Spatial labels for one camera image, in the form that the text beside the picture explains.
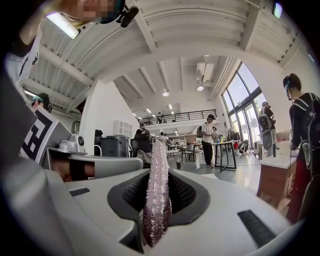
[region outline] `black pants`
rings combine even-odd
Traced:
[[[203,147],[203,154],[204,154],[204,160],[207,165],[211,164],[212,156],[213,156],[213,150],[212,145],[210,143],[202,141],[202,147]]]

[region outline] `man in white shirt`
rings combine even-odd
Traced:
[[[212,122],[214,119],[215,117],[212,114],[208,115],[206,122],[201,126],[203,154],[206,166],[209,168],[214,168],[213,164],[211,163],[214,154],[211,145],[211,140],[214,134],[212,127]]]

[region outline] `glass door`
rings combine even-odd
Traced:
[[[251,138],[249,135],[249,129],[248,129],[248,123],[246,120],[245,112],[243,110],[240,110],[238,113],[239,117],[239,122],[241,126],[241,131],[242,131],[242,138],[243,140],[249,140],[249,143],[251,144]]]
[[[245,108],[246,116],[247,116],[247,122],[248,126],[251,131],[251,141],[252,144],[254,142],[259,142],[260,141],[260,129],[259,129],[259,124],[258,124],[258,119],[257,115],[254,109],[254,106],[251,104]]]

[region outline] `white pillar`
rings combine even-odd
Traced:
[[[84,138],[84,147],[88,155],[94,154],[95,130],[113,135],[116,120],[131,125],[132,136],[135,136],[139,122],[132,114],[115,83],[112,81],[104,84],[98,80],[94,90],[86,99],[79,131]]]

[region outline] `white ceiling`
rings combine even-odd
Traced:
[[[140,9],[128,28],[116,22],[87,24],[74,40],[45,19],[39,62],[22,86],[48,93],[56,111],[78,117],[76,107],[95,80],[114,81],[131,110],[144,118],[146,108],[168,112],[165,90],[177,97],[194,92],[194,97],[211,100],[227,85],[237,58],[225,52],[204,57],[205,49],[242,51],[281,66],[298,32],[285,15],[278,20],[271,14],[271,0],[264,0],[260,9],[259,0],[252,1],[254,5],[248,0],[126,2]],[[199,50],[191,50],[191,44]],[[214,63],[213,87],[197,92],[196,65],[203,61]],[[173,105],[179,112],[179,102]]]

